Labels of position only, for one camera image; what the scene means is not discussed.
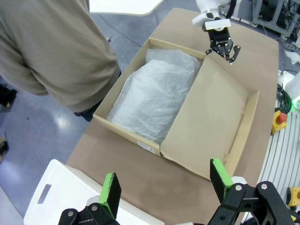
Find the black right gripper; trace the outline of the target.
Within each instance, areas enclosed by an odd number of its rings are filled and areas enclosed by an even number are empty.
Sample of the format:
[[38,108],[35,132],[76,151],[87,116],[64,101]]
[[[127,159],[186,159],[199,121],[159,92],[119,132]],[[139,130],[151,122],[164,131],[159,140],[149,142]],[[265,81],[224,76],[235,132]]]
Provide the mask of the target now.
[[210,48],[205,53],[209,55],[211,53],[217,53],[221,56],[225,55],[225,59],[229,63],[234,63],[241,50],[239,45],[233,47],[233,41],[230,37],[228,28],[223,28],[221,31],[208,30],[210,38]]

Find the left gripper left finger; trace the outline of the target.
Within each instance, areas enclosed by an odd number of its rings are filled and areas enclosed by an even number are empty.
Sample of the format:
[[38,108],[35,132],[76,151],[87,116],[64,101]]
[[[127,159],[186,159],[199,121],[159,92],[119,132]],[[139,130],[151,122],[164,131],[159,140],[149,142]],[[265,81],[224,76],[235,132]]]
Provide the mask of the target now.
[[97,201],[88,204],[82,211],[65,209],[58,225],[120,225],[116,220],[120,196],[121,187],[116,173],[108,173]]

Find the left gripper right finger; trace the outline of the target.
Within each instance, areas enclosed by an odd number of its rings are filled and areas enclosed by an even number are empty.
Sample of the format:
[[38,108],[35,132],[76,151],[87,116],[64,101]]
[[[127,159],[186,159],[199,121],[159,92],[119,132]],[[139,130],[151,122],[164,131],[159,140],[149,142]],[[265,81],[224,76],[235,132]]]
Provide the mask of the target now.
[[242,212],[250,212],[258,225],[295,225],[273,183],[255,187],[234,183],[219,158],[210,160],[210,180],[220,201],[208,225],[235,225]]

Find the white tissue paper sheet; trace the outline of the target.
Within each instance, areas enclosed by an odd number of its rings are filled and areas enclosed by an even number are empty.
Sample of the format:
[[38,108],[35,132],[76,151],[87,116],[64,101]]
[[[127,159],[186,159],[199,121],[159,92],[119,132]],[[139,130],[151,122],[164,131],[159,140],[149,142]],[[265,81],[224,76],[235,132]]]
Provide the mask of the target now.
[[181,50],[148,49],[107,120],[157,144],[168,134],[202,63]]

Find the white robot base, green light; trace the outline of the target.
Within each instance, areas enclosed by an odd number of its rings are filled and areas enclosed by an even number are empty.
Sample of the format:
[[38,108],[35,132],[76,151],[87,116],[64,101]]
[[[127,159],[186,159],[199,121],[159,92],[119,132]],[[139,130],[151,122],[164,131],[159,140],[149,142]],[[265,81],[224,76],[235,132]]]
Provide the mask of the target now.
[[300,114],[300,71],[296,75],[287,71],[279,71],[278,83],[291,98],[292,111]]

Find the white box lid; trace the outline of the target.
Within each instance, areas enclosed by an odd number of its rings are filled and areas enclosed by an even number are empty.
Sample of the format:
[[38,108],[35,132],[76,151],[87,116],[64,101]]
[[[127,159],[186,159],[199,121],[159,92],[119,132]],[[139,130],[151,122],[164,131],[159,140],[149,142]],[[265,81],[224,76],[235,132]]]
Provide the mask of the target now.
[[[53,159],[33,194],[24,224],[58,225],[63,210],[83,210],[98,200],[101,190],[102,186],[82,171]],[[120,225],[165,225],[123,199],[119,203],[117,222]]]

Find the cardboard shoe box with lid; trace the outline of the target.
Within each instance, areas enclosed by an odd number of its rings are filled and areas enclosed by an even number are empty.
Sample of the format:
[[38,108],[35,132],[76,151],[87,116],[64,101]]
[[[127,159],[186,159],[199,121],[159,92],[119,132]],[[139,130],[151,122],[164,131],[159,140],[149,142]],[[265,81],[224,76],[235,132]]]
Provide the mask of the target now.
[[[110,122],[107,117],[130,74],[146,62],[148,49],[181,50],[202,61],[190,92],[161,144]],[[243,153],[259,100],[259,91],[241,82],[236,67],[216,53],[204,54],[149,38],[94,113],[104,127],[151,153],[206,179],[219,158],[233,176]]]

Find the grey ribbed metal platform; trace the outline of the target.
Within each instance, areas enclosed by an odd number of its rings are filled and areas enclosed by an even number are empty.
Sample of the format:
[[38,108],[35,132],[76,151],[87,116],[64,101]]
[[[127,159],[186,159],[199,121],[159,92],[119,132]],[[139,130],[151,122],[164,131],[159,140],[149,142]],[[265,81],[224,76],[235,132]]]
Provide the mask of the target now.
[[269,138],[258,181],[270,181],[283,201],[288,187],[300,187],[300,114],[289,112],[286,128]]

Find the white crumpled cloth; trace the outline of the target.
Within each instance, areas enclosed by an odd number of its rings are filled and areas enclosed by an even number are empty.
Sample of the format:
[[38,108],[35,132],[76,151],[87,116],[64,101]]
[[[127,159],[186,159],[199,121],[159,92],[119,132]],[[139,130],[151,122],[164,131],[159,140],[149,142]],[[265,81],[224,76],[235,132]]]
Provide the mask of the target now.
[[296,63],[300,63],[300,55],[296,52],[284,51],[286,56],[291,60],[291,63],[295,65]]

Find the yellow emergency stop button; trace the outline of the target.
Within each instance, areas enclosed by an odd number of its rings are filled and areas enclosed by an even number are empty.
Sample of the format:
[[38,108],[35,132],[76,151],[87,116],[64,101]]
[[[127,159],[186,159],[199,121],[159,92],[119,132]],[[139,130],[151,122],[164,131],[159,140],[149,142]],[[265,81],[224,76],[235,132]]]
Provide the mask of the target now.
[[271,134],[274,135],[277,131],[287,126],[287,115],[281,111],[274,112]]
[[300,205],[300,187],[288,187],[286,204],[290,207]]

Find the white table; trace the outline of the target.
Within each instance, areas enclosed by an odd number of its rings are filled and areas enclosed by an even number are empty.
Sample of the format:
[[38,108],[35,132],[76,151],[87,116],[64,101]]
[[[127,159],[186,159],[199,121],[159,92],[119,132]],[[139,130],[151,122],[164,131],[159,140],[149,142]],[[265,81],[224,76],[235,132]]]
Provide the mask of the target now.
[[89,0],[91,13],[148,15],[164,0]]

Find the person in beige sweater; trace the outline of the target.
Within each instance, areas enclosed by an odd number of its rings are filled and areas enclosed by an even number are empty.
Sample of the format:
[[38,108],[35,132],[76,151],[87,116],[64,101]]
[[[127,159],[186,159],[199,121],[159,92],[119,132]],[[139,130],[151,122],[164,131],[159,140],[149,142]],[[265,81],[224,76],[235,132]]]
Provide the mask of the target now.
[[89,0],[0,0],[0,76],[91,121],[121,75]]

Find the grey metal equipment frame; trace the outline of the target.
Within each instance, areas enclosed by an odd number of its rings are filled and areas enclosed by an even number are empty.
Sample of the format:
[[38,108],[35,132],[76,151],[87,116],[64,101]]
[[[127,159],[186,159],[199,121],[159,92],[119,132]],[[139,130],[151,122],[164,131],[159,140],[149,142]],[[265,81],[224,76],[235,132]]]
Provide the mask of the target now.
[[289,38],[300,27],[300,0],[252,0],[252,22]]

